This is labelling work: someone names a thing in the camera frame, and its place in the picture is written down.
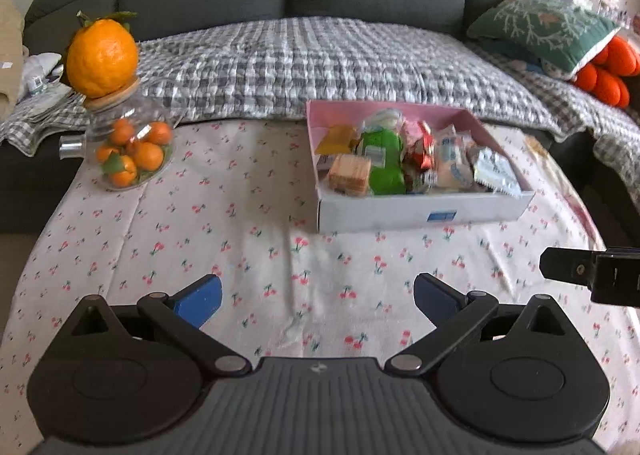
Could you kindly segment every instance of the green pillow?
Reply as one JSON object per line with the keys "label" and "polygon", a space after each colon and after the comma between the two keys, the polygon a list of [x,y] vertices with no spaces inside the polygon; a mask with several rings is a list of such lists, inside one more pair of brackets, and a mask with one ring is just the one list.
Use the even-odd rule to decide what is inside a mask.
{"label": "green pillow", "polygon": [[619,29],[615,22],[563,0],[504,0],[466,34],[522,45],[540,59],[547,74],[571,79]]}

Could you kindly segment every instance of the glass jar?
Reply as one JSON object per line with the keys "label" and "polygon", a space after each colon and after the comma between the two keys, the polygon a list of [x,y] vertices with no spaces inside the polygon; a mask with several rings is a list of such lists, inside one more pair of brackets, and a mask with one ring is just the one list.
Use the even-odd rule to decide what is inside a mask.
{"label": "glass jar", "polygon": [[[182,105],[175,117],[161,99]],[[82,136],[60,138],[60,157],[83,156],[100,168],[100,184],[107,189],[140,186],[171,161],[174,129],[187,104],[185,90],[173,80],[154,78],[141,85],[136,78],[114,94],[85,100],[89,125]]]}

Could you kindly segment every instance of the cork lid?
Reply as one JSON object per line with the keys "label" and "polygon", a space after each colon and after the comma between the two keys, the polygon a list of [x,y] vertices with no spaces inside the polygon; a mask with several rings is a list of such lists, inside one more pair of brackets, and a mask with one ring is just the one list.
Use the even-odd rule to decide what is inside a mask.
{"label": "cork lid", "polygon": [[130,81],[119,90],[102,96],[101,98],[89,99],[86,98],[82,104],[88,111],[97,112],[104,110],[105,108],[111,108],[120,104],[122,101],[129,99],[140,85],[140,78],[133,76]]}

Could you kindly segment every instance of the yellow snack package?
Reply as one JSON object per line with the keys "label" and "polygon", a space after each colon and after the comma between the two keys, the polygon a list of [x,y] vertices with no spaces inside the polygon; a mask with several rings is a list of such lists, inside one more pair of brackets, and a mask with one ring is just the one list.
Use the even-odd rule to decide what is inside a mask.
{"label": "yellow snack package", "polygon": [[316,148],[316,155],[351,153],[351,142],[357,138],[356,129],[348,124],[337,124],[327,131]]}

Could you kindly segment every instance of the snack package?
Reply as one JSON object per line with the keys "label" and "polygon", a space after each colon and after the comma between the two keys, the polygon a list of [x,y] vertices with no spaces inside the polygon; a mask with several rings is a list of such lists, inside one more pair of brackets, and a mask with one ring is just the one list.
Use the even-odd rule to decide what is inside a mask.
{"label": "snack package", "polygon": [[426,134],[431,134],[431,128],[423,120],[406,120],[402,123],[399,133],[404,147],[409,148]]}
{"label": "snack package", "polygon": [[473,186],[474,174],[466,159],[461,135],[440,133],[434,156],[437,187],[469,189]]}
{"label": "snack package", "polygon": [[357,153],[371,161],[369,186],[374,195],[400,195],[406,193],[400,167],[402,142],[392,130],[365,132]]}
{"label": "snack package", "polygon": [[380,130],[397,132],[404,123],[404,115],[397,108],[385,108],[375,114],[369,115],[362,122],[362,132],[372,133]]}
{"label": "snack package", "polygon": [[420,171],[411,166],[404,168],[404,184],[406,192],[412,195],[425,194],[436,185],[435,170]]}
{"label": "snack package", "polygon": [[316,155],[351,153],[351,144],[357,138],[356,129],[348,124],[337,124],[329,128],[316,148]]}
{"label": "snack package", "polygon": [[433,138],[436,141],[438,141],[447,135],[456,135],[456,127],[450,124],[449,126],[442,128],[442,130],[438,130],[432,133],[433,133]]}
{"label": "snack package", "polygon": [[467,158],[468,158],[469,150],[471,150],[473,147],[477,146],[476,142],[474,141],[474,138],[471,136],[471,132],[470,131],[463,131],[462,133],[459,133],[458,135],[460,137],[462,137],[462,146],[465,149],[465,154],[467,154]]}
{"label": "snack package", "polygon": [[474,166],[474,180],[512,197],[522,193],[516,174],[509,160],[486,146],[476,146],[469,151]]}
{"label": "snack package", "polygon": [[334,165],[334,161],[337,155],[321,155],[318,158],[318,163],[316,164],[316,169],[318,171],[329,171]]}
{"label": "snack package", "polygon": [[403,157],[405,160],[419,170],[433,167],[433,135],[431,128],[424,121],[405,121],[400,130],[400,137],[407,147]]}
{"label": "snack package", "polygon": [[339,154],[329,170],[328,180],[332,190],[354,197],[364,197],[369,192],[371,161],[365,157]]}

